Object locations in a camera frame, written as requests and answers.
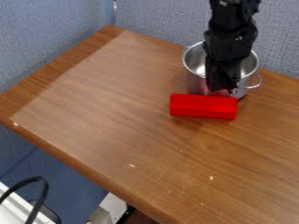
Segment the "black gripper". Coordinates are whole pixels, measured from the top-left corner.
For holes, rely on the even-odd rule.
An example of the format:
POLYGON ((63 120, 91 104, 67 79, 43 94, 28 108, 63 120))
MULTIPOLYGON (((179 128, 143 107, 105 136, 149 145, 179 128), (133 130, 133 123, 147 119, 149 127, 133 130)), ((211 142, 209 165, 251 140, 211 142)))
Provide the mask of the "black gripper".
POLYGON ((249 55, 257 28, 245 25, 233 32, 204 32, 205 82, 211 92, 223 88, 232 92, 240 81, 240 64, 249 55))

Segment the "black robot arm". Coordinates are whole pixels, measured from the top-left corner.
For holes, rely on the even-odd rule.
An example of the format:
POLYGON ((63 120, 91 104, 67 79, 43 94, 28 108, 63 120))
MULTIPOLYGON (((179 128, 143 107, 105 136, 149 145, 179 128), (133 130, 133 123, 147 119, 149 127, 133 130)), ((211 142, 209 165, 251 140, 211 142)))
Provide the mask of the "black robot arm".
POLYGON ((211 17, 203 33, 205 82, 211 92, 237 88, 240 64, 257 39, 253 15, 259 0, 209 0, 211 17))

